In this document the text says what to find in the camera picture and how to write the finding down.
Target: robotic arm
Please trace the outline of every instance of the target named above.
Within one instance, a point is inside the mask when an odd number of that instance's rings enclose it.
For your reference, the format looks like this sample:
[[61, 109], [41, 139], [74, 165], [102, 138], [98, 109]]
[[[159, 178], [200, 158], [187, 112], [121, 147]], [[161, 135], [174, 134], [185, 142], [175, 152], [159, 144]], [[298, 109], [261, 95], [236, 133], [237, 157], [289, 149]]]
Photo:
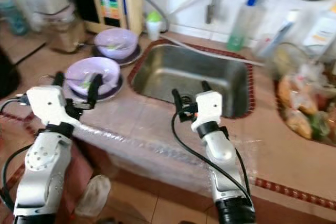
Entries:
[[[242, 187], [236, 165], [239, 153], [229, 141], [226, 127], [218, 126], [221, 122], [222, 95], [212, 91], [205, 81], [202, 82], [202, 86], [204, 92], [196, 96], [196, 103], [193, 104], [183, 104], [178, 91], [172, 91], [176, 114], [179, 115], [181, 122], [193, 121], [191, 128], [198, 133], [206, 148], [207, 159], [200, 157], [200, 154], [196, 156], [211, 165], [212, 193], [218, 209], [219, 223], [255, 223], [255, 210], [249, 190]], [[173, 133], [181, 143], [173, 125]]]
[[71, 136], [83, 110], [93, 109], [102, 84], [97, 75], [89, 88], [88, 101], [74, 104], [62, 93], [64, 76], [57, 73], [51, 86], [34, 87], [21, 96], [46, 128], [39, 130], [25, 157], [19, 183], [14, 223], [54, 223], [62, 196], [64, 175], [71, 160]]

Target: white cup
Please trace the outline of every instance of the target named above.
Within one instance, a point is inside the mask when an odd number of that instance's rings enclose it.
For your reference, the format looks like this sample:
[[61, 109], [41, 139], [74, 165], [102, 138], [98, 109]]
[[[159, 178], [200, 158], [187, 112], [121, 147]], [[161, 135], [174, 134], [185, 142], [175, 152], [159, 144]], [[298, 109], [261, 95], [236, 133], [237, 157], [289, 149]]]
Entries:
[[146, 22], [148, 37], [150, 40], [158, 40], [160, 37], [162, 21], [158, 22]]

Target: sink basin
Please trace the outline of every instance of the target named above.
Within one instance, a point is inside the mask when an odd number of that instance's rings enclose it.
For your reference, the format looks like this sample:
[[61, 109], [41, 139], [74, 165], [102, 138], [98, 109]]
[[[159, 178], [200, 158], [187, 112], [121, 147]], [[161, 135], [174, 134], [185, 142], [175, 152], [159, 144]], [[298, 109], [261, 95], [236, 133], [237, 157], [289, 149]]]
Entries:
[[138, 94], [173, 103], [171, 91], [176, 88], [183, 99], [194, 101], [195, 95], [203, 92], [201, 82], [205, 80], [223, 95], [222, 116], [239, 118], [251, 110], [249, 90], [253, 89], [248, 88], [248, 74], [252, 67], [245, 63], [166, 43], [154, 45], [146, 52], [129, 77]]

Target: tiled countertop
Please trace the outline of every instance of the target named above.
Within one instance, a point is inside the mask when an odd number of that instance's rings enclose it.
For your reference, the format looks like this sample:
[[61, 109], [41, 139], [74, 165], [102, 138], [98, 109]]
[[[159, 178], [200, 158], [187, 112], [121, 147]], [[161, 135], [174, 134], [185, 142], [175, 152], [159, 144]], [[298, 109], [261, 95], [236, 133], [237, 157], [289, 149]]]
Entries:
[[[218, 42], [173, 33], [169, 33], [168, 36], [190, 44], [224, 49], [223, 44]], [[140, 38], [142, 49], [145, 49], [149, 43], [150, 41], [144, 36]], [[250, 58], [249, 50], [243, 50], [240, 54]], [[72, 63], [89, 55], [89, 47], [81, 49], [73, 55], [62, 55], [50, 51], [46, 47], [42, 48], [19, 65], [23, 83], [14, 93], [21, 93], [32, 86], [41, 84], [41, 76], [53, 74], [59, 70], [65, 71]], [[147, 167], [148, 170], [145, 170], [144, 167], [146, 168], [146, 164], [155, 160], [157, 166], [167, 168], [167, 171], [171, 172], [168, 176], [173, 177], [173, 179], [167, 181], [167, 183], [176, 183], [181, 187], [190, 186], [193, 191], [199, 189], [199, 193], [209, 195], [208, 191], [203, 192], [201, 191], [202, 188], [194, 188], [185, 179], [179, 180], [179, 173], [172, 172], [174, 169], [180, 169], [183, 174], [190, 173], [191, 179], [199, 175], [200, 179], [207, 180], [207, 177], [204, 177], [205, 167], [197, 166], [197, 169], [192, 169], [190, 166], [181, 164], [181, 160], [175, 156], [170, 156], [173, 150], [188, 158], [190, 157], [175, 143], [170, 130], [170, 120], [174, 113], [174, 106], [136, 94], [126, 82], [132, 68], [133, 65], [122, 69], [125, 84], [115, 98], [98, 103], [94, 110], [86, 111], [81, 118], [84, 124], [107, 132], [118, 133], [124, 138], [120, 138], [117, 142], [109, 142], [108, 138], [103, 139], [91, 135], [88, 142], [96, 144], [110, 153], [115, 153], [118, 150], [122, 153], [120, 154], [122, 157], [134, 155], [129, 160], [137, 160], [137, 165], [141, 166], [143, 174], [150, 173], [151, 165]], [[277, 113], [272, 80], [268, 77], [266, 71], [259, 67], [253, 67], [253, 74], [256, 99], [254, 112], [244, 119], [222, 119], [222, 125], [227, 126], [231, 140], [242, 152], [250, 175], [260, 178], [256, 181], [257, 186], [253, 186], [253, 194], [279, 204], [290, 204], [291, 207], [310, 214], [335, 220], [336, 211], [327, 209], [329, 206], [320, 207], [258, 187], [261, 186], [258, 183], [263, 183], [262, 186], [271, 188], [275, 184], [264, 183], [272, 182], [285, 186], [285, 189], [293, 188], [307, 194], [336, 201], [336, 190], [334, 189], [336, 173], [333, 172], [336, 163], [336, 148], [307, 141], [291, 132]], [[29, 108], [22, 108], [15, 104], [8, 106], [6, 111], [19, 116], [29, 114]], [[203, 151], [198, 136], [191, 132], [190, 124], [178, 124], [177, 131], [189, 146], [197, 151]], [[77, 135], [82, 139], [86, 136], [82, 132]], [[166, 150], [165, 148], [169, 149], [170, 152], [166, 156], [160, 156], [161, 153], [155, 150], [156, 156], [147, 159], [144, 157], [142, 163], [141, 156], [137, 155], [140, 153], [143, 143], [147, 146], [160, 144], [160, 146], [163, 146], [162, 152]]]

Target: purple bowl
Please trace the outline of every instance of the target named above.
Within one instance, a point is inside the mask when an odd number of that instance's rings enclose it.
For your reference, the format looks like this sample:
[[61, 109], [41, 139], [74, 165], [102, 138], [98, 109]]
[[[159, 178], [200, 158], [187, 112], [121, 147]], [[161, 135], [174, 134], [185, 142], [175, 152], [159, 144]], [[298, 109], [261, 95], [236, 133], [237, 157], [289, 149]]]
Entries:
[[[111, 59], [124, 59], [131, 55], [138, 44], [138, 36], [127, 29], [113, 28], [98, 33], [94, 39], [94, 43], [99, 50]], [[99, 47], [99, 45], [120, 45], [120, 49], [110, 49], [108, 47]]]
[[79, 94], [87, 95], [88, 89], [80, 85], [90, 73], [100, 73], [103, 75], [103, 85], [98, 90], [98, 95], [103, 95], [117, 86], [120, 67], [114, 60], [103, 57], [77, 61], [68, 68], [65, 75], [69, 87]]

